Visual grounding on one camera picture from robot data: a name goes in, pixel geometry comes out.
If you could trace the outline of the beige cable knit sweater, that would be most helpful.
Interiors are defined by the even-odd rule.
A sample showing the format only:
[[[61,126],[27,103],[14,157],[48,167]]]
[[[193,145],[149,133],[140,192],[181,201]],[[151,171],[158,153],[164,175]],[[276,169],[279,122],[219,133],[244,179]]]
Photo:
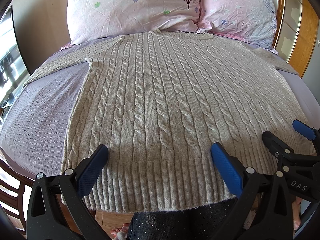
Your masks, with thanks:
[[[90,209],[177,211],[231,198],[210,157],[215,142],[264,174],[276,170],[264,131],[296,152],[315,153],[292,127],[307,122],[280,73],[293,68],[263,48],[150,31],[45,63],[29,82],[81,62],[89,69],[68,119],[61,168],[108,147],[108,163],[84,198]]]

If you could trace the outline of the dark sparkly trousers leg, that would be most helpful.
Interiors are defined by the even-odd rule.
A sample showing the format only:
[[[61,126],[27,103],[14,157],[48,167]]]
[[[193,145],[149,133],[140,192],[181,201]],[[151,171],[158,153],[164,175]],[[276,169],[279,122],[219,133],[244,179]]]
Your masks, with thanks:
[[[127,239],[210,239],[222,225],[236,199],[182,211],[138,212]]]

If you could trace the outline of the lavender textured bed sheet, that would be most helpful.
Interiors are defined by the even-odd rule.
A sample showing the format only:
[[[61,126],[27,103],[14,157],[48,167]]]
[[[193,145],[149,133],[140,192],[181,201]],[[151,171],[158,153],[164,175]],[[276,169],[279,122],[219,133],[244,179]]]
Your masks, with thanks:
[[[107,39],[110,38],[60,51],[45,63]],[[26,81],[1,126],[1,150],[14,171],[30,178],[40,172],[49,177],[65,171],[61,163],[68,119],[88,69],[88,63],[81,62],[34,82]],[[313,94],[294,69],[292,73],[285,70],[280,73],[307,118],[303,123],[319,128],[319,104]]]

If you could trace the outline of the wooden headboard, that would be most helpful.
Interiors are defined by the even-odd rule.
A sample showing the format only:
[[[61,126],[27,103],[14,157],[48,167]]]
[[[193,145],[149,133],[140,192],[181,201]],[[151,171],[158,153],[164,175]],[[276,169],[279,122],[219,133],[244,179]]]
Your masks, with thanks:
[[[318,16],[309,0],[273,2],[277,16],[273,47],[303,77],[316,44]]]

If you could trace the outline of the pink floral right pillow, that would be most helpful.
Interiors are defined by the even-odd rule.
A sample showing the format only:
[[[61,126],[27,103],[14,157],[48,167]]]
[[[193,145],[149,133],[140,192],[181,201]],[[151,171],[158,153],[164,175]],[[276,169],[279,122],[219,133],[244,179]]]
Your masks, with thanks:
[[[232,38],[275,52],[273,0],[201,0],[198,31]]]

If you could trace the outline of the pink floral pillow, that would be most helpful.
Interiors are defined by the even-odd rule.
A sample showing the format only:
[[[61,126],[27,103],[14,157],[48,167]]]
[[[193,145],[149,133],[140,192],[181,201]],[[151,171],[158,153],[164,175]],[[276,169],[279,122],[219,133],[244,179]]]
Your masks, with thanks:
[[[275,52],[273,0],[201,0],[198,31],[232,38]]]
[[[71,45],[152,30],[197,31],[200,0],[68,0]]]

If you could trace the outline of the pink floral left pillow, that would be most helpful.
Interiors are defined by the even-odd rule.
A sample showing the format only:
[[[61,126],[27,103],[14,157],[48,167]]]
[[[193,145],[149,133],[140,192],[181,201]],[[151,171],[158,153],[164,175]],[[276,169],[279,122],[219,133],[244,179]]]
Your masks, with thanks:
[[[71,45],[152,30],[197,31],[200,0],[68,0]]]

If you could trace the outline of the wooden bed frame rail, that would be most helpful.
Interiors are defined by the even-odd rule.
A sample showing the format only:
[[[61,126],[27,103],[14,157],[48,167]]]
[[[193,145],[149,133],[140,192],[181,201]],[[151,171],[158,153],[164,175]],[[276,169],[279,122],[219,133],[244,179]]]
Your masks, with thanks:
[[[9,219],[14,228],[26,239],[26,215],[24,204],[25,189],[31,189],[33,180],[13,171],[9,165],[1,159],[1,208],[5,218]]]

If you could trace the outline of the window with frame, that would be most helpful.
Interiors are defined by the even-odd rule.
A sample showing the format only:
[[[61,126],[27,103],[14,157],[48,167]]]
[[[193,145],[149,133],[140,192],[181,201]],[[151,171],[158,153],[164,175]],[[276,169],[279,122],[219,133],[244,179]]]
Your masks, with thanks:
[[[13,7],[10,6],[1,19],[1,124],[10,107],[22,91],[23,84],[30,77],[16,38]]]

